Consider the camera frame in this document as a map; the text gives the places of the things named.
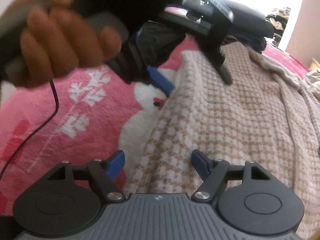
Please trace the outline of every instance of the cable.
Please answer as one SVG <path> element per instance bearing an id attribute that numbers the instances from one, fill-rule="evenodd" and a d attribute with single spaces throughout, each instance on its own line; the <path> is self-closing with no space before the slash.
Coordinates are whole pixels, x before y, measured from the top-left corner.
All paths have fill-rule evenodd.
<path id="1" fill-rule="evenodd" d="M 5 173 L 6 169 L 8 168 L 8 166 L 10 165 L 10 163 L 12 162 L 12 160 L 15 158 L 15 156 L 18 154 L 18 152 L 21 150 L 21 148 L 29 141 L 29 139 L 34 136 L 37 132 L 39 132 L 43 127 L 45 127 L 48 122 L 50 122 L 55 115 L 57 114 L 58 110 L 59 110 L 59 99 L 58 99 L 58 95 L 57 95 L 57 91 L 56 88 L 54 86 L 53 80 L 50 81 L 50 86 L 51 86 L 51 90 L 52 90 L 52 94 L 54 97 L 54 101 L 56 104 L 56 108 L 53 112 L 53 114 L 47 119 L 47 121 L 45 121 L 42 125 L 40 125 L 36 130 L 34 130 L 21 144 L 20 146 L 15 150 L 15 152 L 10 156 L 10 158 L 7 160 L 7 162 L 5 163 L 5 165 L 3 166 L 1 172 L 0 172 L 0 182 L 1 179 L 3 177 L 3 174 Z"/>

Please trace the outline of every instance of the silver screw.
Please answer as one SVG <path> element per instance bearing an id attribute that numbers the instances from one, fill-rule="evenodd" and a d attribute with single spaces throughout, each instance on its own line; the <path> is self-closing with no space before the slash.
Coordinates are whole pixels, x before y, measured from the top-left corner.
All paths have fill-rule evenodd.
<path id="1" fill-rule="evenodd" d="M 195 198 L 197 199 L 208 199 L 210 197 L 210 194 L 205 191 L 199 191 L 195 193 Z"/>
<path id="2" fill-rule="evenodd" d="M 120 200 L 123 198 L 123 195 L 120 192 L 111 192 L 107 196 L 110 200 Z"/>

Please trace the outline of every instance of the ribbed gray surface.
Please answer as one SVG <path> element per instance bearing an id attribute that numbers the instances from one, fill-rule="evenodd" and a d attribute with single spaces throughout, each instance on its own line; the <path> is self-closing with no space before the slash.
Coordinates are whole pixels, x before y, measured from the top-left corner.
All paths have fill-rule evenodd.
<path id="1" fill-rule="evenodd" d="M 17 240 L 40 240 L 23 233 Z M 83 232 L 59 240 L 258 240 L 221 221 L 207 204 L 186 194 L 133 194 L 125 203 L 107 206 Z M 301 240 L 291 233 L 268 240 Z"/>

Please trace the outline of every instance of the hand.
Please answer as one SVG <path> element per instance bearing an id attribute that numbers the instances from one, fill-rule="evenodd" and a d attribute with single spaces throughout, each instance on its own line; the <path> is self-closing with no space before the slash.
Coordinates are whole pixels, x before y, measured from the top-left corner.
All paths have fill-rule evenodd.
<path id="1" fill-rule="evenodd" d="M 8 11 L 31 1 L 16 0 Z M 28 15 L 20 46 L 29 77 L 15 85 L 40 86 L 68 75 L 78 66 L 98 66 L 121 50 L 118 32 L 106 27 L 97 36 L 81 16 L 68 9 L 73 0 L 50 1 L 54 5 L 50 14 L 38 7 Z"/>

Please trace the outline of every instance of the houndstooth fabric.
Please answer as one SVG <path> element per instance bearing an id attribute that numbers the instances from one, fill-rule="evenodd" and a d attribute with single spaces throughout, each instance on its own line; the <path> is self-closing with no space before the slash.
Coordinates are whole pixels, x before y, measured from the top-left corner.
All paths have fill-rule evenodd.
<path id="1" fill-rule="evenodd" d="M 202 183 L 190 163 L 194 148 L 235 165 L 255 160 L 302 199 L 297 233 L 308 238 L 320 228 L 320 104 L 272 59 L 238 42 L 223 52 L 231 86 L 201 52 L 183 52 L 177 87 L 125 189 L 191 195 Z"/>

